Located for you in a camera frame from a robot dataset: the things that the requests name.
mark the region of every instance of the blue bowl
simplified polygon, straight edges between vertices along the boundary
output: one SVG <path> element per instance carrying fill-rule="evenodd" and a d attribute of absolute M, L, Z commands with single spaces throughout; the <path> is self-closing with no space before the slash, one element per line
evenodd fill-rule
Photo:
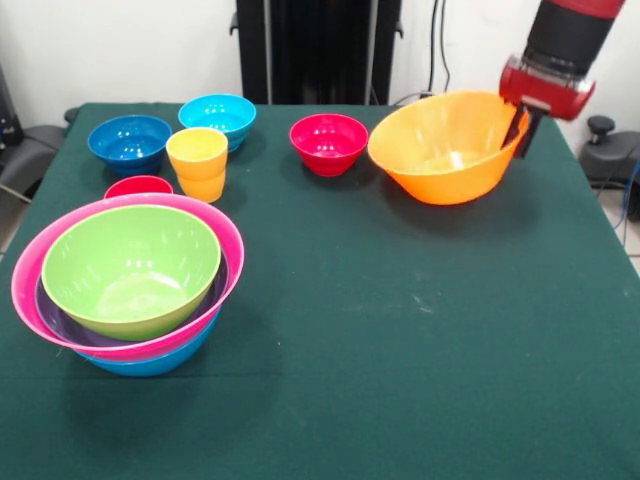
<path fill-rule="evenodd" d="M 219 93 L 185 103 L 178 119 L 185 128 L 209 127 L 223 132 L 229 152 L 237 150 L 256 119 L 256 106 L 244 97 Z"/>
<path fill-rule="evenodd" d="M 184 362 L 189 360 L 194 353 L 196 353 L 211 333 L 211 330 L 218 319 L 219 313 L 220 309 L 218 309 L 216 314 L 213 316 L 211 323 L 207 325 L 207 328 L 191 339 L 188 343 L 171 353 L 150 358 L 149 360 L 141 360 L 138 362 L 112 362 L 109 360 L 95 358 L 82 352 L 76 351 L 76 353 L 81 357 L 86 358 L 94 365 L 108 372 L 115 373 L 116 375 L 124 375 L 125 377 L 154 377 L 162 375 L 178 368 Z"/>
<path fill-rule="evenodd" d="M 150 115 L 127 115 L 98 125 L 89 134 L 89 150 L 116 174 L 154 173 L 162 164 L 171 127 Z"/>

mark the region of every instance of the purple bowl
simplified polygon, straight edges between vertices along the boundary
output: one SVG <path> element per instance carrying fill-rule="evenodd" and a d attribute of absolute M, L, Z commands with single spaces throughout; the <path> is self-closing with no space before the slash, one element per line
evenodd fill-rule
<path fill-rule="evenodd" d="M 176 328 L 180 328 L 185 323 L 189 323 L 190 321 L 200 317 L 209 308 L 211 308 L 224 292 L 224 289 L 227 286 L 228 277 L 229 268 L 227 267 L 227 260 L 223 254 L 220 257 L 220 266 L 218 267 L 216 276 L 213 279 L 213 283 L 207 291 L 204 299 L 200 302 L 198 308 L 196 308 L 189 318 Z M 136 343 L 105 337 L 104 335 L 100 335 L 99 333 L 93 332 L 80 325 L 67 315 L 60 307 L 53 303 L 53 300 L 49 298 L 47 292 L 44 290 L 42 278 L 38 281 L 38 287 L 36 288 L 36 305 L 44 323 L 46 323 L 51 330 L 69 342 L 89 347 L 116 347 L 119 345 Z"/>

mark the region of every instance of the plastic bowl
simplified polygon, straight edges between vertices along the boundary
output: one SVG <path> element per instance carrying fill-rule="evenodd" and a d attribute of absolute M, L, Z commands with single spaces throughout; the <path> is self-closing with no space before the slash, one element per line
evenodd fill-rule
<path fill-rule="evenodd" d="M 104 194 L 104 198 L 119 197 L 131 193 L 173 193 L 173 187 L 164 178 L 155 175 L 136 175 L 114 183 Z"/>
<path fill-rule="evenodd" d="M 114 173 L 131 177 L 156 172 L 164 158 L 171 127 L 151 115 L 127 115 L 98 125 L 87 140 L 89 150 Z"/>
<path fill-rule="evenodd" d="M 143 341 L 186 320 L 219 265 L 218 238 L 198 217 L 130 205 L 92 215 L 60 235 L 42 265 L 42 284 L 88 329 Z"/>
<path fill-rule="evenodd" d="M 202 219 L 218 236 L 227 259 L 229 281 L 222 297 L 197 319 L 163 335 L 162 337 L 127 345 L 93 347 L 69 342 L 53 332 L 40 316 L 35 292 L 38 286 L 44 256 L 58 236 L 77 222 L 95 213 L 125 205 L 165 205 L 180 208 Z M 202 331 L 235 288 L 244 264 L 242 237 L 229 218 L 217 208 L 182 195 L 166 193 L 139 193 L 123 195 L 84 205 L 54 221 L 27 245 L 18 259 L 11 279 L 11 296 L 20 319 L 34 333 L 62 347 L 78 350 L 104 360 L 144 360 L 169 353 L 184 345 Z"/>
<path fill-rule="evenodd" d="M 474 200 L 502 179 L 526 132 L 502 148 L 515 107 L 489 92 L 456 92 L 420 100 L 373 130 L 369 156 L 411 196 L 435 205 Z"/>
<path fill-rule="evenodd" d="M 224 293 L 229 277 L 229 269 L 224 255 L 220 259 L 220 268 L 213 279 L 213 284 L 207 290 L 207 294 L 196 310 L 189 316 L 186 322 L 191 322 L 209 310 Z M 117 340 L 111 337 L 93 332 L 73 320 L 64 310 L 58 307 L 47 295 L 42 281 L 38 282 L 36 289 L 36 304 L 42 321 L 61 338 L 81 345 L 92 347 L 112 347 L 127 345 L 131 342 Z"/>
<path fill-rule="evenodd" d="M 256 119 L 256 106 L 244 97 L 229 93 L 205 95 L 185 103 L 178 112 L 185 128 L 209 127 L 223 132 L 229 152 L 237 150 Z"/>
<path fill-rule="evenodd" d="M 194 353 L 202 346 L 207 339 L 213 326 L 218 319 L 220 311 L 216 312 L 209 325 L 198 335 L 189 340 L 183 346 L 177 348 L 173 352 L 161 355 L 159 357 L 150 358 L 148 360 L 138 360 L 134 362 L 113 362 L 92 357 L 82 352 L 76 352 L 81 357 L 86 358 L 91 363 L 108 372 L 116 375 L 124 375 L 126 377 L 155 377 L 162 375 L 171 370 L 178 368 L 180 365 L 189 360 Z"/>
<path fill-rule="evenodd" d="M 355 118 L 319 113 L 298 120 L 289 132 L 304 164 L 321 177 L 349 170 L 367 146 L 367 127 Z"/>

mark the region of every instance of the red bowl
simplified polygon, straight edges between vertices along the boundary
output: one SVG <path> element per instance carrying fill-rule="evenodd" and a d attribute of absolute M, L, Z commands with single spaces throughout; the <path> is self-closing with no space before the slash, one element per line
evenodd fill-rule
<path fill-rule="evenodd" d="M 289 132 L 304 164 L 321 177 L 337 177 L 356 162 L 369 139 L 367 127 L 355 118 L 318 113 L 298 120 Z"/>
<path fill-rule="evenodd" d="M 154 175 L 136 175 L 123 178 L 109 187 L 104 198 L 119 197 L 130 193 L 173 193 L 173 187 L 164 178 Z"/>

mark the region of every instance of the yellow cup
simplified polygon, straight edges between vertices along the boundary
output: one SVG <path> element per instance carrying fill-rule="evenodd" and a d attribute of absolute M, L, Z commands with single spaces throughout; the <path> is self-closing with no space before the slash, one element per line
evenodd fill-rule
<path fill-rule="evenodd" d="M 229 141 L 207 127 L 187 128 L 167 141 L 167 155 L 184 193 L 207 203 L 222 195 Z"/>

